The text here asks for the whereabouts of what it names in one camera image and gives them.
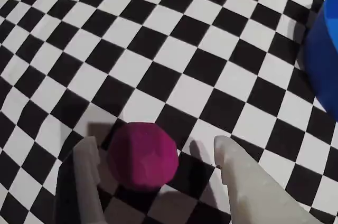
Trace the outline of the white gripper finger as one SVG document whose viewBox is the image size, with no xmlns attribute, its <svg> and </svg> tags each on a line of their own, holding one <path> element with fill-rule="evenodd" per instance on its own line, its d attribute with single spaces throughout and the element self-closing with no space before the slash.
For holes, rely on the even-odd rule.
<svg viewBox="0 0 338 224">
<path fill-rule="evenodd" d="M 78 208 L 81 223 L 106 223 L 97 185 L 100 157 L 94 136 L 85 137 L 73 148 Z"/>
<path fill-rule="evenodd" d="M 233 139 L 214 138 L 214 161 L 228 188 L 232 223 L 318 223 Z"/>
</svg>

